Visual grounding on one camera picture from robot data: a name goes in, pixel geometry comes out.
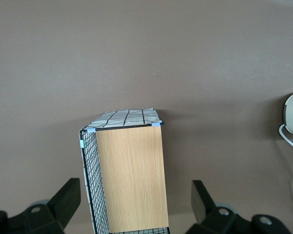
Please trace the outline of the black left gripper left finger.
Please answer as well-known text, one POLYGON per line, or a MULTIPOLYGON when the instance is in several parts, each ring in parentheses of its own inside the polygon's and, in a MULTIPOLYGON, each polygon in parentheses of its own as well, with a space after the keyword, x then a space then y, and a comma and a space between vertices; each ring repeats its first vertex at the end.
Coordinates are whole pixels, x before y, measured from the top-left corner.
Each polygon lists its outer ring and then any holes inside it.
POLYGON ((80 179, 70 178, 46 204, 10 218, 0 210, 0 234, 63 234, 80 203, 80 179))

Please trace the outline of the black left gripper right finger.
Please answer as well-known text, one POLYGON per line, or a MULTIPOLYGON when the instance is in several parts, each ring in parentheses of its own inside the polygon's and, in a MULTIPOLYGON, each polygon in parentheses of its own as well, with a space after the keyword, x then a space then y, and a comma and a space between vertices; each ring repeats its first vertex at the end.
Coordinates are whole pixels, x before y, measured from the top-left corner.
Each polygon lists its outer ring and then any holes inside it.
POLYGON ((289 234, 289 229, 277 218, 256 214, 251 221, 224 206, 216 206, 203 182, 191 184, 191 207, 196 219, 188 234, 289 234))

